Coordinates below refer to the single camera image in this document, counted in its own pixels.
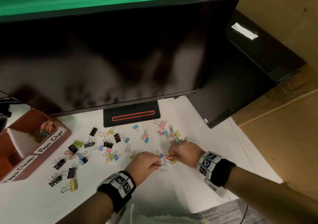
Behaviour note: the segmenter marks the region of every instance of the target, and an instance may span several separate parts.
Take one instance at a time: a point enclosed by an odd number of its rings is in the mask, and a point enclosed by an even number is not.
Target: person's right arm
[[[171,144],[169,154],[196,169],[205,151],[192,142]],[[272,223],[318,223],[318,202],[289,187],[234,167],[225,188]]]

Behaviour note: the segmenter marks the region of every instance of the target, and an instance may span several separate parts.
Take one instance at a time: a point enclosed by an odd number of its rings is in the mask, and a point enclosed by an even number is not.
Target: hand
[[[176,143],[173,141],[168,153],[174,160],[178,160],[185,165],[196,169],[197,164],[205,151],[192,142],[181,141]]]
[[[148,176],[155,170],[159,169],[160,157],[154,153],[141,152],[137,154],[133,160],[125,168],[136,183],[136,187],[144,182]]]

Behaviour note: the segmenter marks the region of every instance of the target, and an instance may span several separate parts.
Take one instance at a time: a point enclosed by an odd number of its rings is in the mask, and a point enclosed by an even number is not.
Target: red organizer box
[[[53,121],[56,130],[41,143],[29,137],[45,121]],[[28,178],[72,132],[57,118],[30,109],[0,133],[0,183]]]

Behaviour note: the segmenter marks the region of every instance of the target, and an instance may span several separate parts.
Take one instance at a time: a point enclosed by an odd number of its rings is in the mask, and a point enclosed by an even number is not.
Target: gray carpet
[[[246,203],[241,199],[237,199],[211,209],[192,214],[191,218],[196,220],[207,219],[211,224],[240,224],[245,210]],[[249,206],[242,224],[270,224],[270,222]]]

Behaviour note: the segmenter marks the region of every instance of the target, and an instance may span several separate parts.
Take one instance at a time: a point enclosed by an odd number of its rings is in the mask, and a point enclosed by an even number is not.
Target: monitor stand base
[[[157,100],[104,109],[103,115],[104,127],[125,125],[161,117]]]

